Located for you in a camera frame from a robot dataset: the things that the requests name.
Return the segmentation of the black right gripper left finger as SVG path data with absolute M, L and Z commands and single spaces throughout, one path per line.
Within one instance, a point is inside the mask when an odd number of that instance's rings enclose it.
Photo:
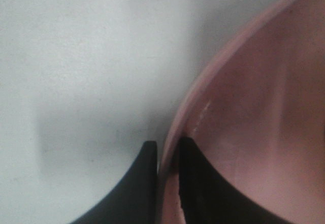
M 157 188 L 157 143 L 144 142 L 119 183 L 73 223 L 154 223 Z

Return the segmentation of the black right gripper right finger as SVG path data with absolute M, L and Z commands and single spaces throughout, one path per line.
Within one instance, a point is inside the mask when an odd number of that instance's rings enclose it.
M 324 223 L 324 144 L 183 137 L 179 195 L 187 223 Z

